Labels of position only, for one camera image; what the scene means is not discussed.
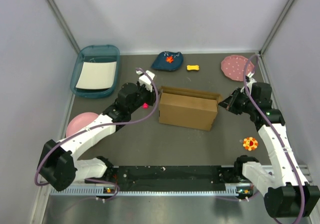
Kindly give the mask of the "brown cardboard box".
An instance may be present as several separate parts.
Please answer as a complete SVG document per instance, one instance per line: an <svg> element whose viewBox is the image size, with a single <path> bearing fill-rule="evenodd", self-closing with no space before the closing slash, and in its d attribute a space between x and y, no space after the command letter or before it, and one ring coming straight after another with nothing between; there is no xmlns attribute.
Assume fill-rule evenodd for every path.
<svg viewBox="0 0 320 224"><path fill-rule="evenodd" d="M161 87L159 123L210 131L222 101L219 93Z"/></svg>

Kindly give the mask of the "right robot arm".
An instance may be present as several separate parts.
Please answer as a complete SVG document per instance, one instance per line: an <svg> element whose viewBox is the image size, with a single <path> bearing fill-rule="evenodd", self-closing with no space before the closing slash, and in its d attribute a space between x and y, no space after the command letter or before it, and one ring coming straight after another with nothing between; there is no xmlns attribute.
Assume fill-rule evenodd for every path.
<svg viewBox="0 0 320 224"><path fill-rule="evenodd" d="M269 174L253 157L241 156L234 164L236 180L247 179L264 198L267 213L272 218L295 217L311 214L319 201L320 191L311 185L298 166L287 138L283 115L272 108L272 88L268 83L255 82L235 89L219 106L240 115L246 113L255 124L271 161Z"/></svg>

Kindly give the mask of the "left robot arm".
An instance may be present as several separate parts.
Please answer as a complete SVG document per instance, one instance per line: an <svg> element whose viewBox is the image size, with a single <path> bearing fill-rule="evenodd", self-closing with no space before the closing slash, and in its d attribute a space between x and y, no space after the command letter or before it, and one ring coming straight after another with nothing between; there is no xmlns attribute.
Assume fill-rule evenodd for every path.
<svg viewBox="0 0 320 224"><path fill-rule="evenodd" d="M36 169L34 182L40 186L41 176L55 190L62 191L74 182L113 178L112 164L104 157L81 160L91 147L126 125L134 124L132 114L143 104L156 107L160 93L156 86L148 89L145 84L125 83L115 101L94 121L77 133L58 142L49 140L44 144Z"/></svg>

